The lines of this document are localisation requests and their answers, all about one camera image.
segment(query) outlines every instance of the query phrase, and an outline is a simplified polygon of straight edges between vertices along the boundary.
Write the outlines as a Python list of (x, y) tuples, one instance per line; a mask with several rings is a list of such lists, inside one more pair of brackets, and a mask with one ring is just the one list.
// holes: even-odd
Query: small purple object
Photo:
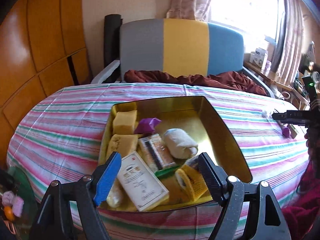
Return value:
[(286, 137), (286, 138), (290, 138), (291, 132), (290, 132), (289, 127), (285, 126), (285, 127), (281, 128), (281, 129), (282, 129), (282, 135), (284, 137)]
[(21, 217), (23, 204), (24, 204), (24, 201), (22, 198), (20, 198), (19, 196), (16, 196), (14, 198), (13, 205), (12, 205), (12, 212), (18, 218)]
[(14, 193), (12, 191), (6, 191), (2, 196), (2, 205), (12, 207), (14, 201)]
[(152, 133), (155, 131), (155, 126), (157, 126), (161, 120), (158, 118), (145, 118), (142, 119), (137, 128), (134, 130), (135, 134)]

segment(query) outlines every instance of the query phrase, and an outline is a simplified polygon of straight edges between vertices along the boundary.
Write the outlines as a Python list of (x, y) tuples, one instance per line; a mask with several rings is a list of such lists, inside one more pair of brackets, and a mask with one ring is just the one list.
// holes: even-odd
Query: window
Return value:
[(278, 30), (279, 0), (212, 0), (210, 22), (231, 27), (244, 36), (245, 46), (249, 40), (274, 43)]

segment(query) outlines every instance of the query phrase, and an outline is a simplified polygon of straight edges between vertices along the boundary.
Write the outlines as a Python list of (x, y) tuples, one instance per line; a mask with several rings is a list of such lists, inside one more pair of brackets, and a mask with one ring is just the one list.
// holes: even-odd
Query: open box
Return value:
[[(108, 158), (106, 153), (112, 137), (112, 122), (116, 113), (132, 110), (138, 112), (137, 121), (152, 117), (160, 119), (162, 122), (155, 129), (161, 137), (170, 128), (185, 130), (199, 144), (198, 153), (207, 152), (213, 162), (221, 166), (228, 175), (234, 175), (242, 182), (249, 183), (252, 181), (251, 172), (236, 140), (219, 114), (203, 96), (153, 98), (114, 105), (111, 108), (102, 137), (99, 165), (105, 163)], [(173, 187), (178, 187), (178, 185), (166, 184), (166, 180), (161, 180), (161, 182), (170, 192), (171, 190), (175, 191)], [(207, 192), (196, 203), (188, 203), (188, 201), (182, 200), (183, 203), (164, 204), (152, 211), (172, 210), (204, 203), (211, 199), (209, 192)], [(105, 203), (102, 204), (102, 208), (104, 207), (110, 209)], [(127, 204), (120, 211), (135, 211), (135, 208)]]

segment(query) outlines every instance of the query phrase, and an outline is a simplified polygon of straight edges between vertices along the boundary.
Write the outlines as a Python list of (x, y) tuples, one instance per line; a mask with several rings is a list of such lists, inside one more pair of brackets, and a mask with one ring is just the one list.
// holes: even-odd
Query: wooden table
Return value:
[(250, 68), (259, 76), (261, 76), (264, 82), (274, 84), (277, 87), (281, 87), (287, 91), (292, 91), (292, 87), (285, 85), (284, 80), (281, 77), (279, 77), (275, 72), (272, 72), (270, 70), (262, 70), (260, 67), (248, 61), (244, 61), (243, 66), (245, 66), (246, 68)]
[(309, 104), (309, 100), (300, 95), (300, 93), (291, 86), (285, 85), (284, 80), (275, 72), (270, 70), (262, 70), (257, 65), (248, 61), (244, 61), (243, 65), (261, 76), (266, 84), (276, 85), (277, 87), (288, 91), (291, 95), (291, 103), (298, 109), (303, 110)]

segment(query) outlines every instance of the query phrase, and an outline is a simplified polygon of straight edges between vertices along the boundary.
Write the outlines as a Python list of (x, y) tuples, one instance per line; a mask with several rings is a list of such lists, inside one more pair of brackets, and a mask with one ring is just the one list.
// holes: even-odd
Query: gray panel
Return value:
[(163, 70), (163, 19), (125, 23), (120, 29), (121, 77), (130, 70)]

